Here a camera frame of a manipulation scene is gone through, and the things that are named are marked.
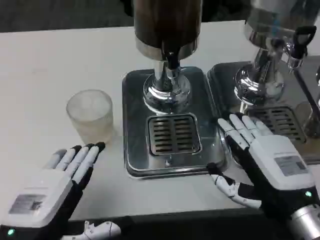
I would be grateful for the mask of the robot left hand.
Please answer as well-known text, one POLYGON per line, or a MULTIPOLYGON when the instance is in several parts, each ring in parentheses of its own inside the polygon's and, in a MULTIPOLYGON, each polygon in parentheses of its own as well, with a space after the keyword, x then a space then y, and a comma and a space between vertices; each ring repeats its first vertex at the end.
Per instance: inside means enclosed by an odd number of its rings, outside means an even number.
POLYGON ((18 192, 0 222, 2 240, 111 240, 119 224, 84 222, 83 232, 66 234, 70 217, 83 196, 104 142, 56 151, 18 192))

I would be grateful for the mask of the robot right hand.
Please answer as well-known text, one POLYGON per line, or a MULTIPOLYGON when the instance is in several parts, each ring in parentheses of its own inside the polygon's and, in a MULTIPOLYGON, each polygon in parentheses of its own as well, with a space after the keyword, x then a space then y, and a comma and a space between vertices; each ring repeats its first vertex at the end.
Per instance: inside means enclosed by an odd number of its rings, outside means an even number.
POLYGON ((274 134, 262 121, 242 113, 229 113, 216 122, 251 182, 239 182, 208 163, 209 176, 227 198, 284 220, 304 207, 320 206, 313 174, 287 136, 274 134))

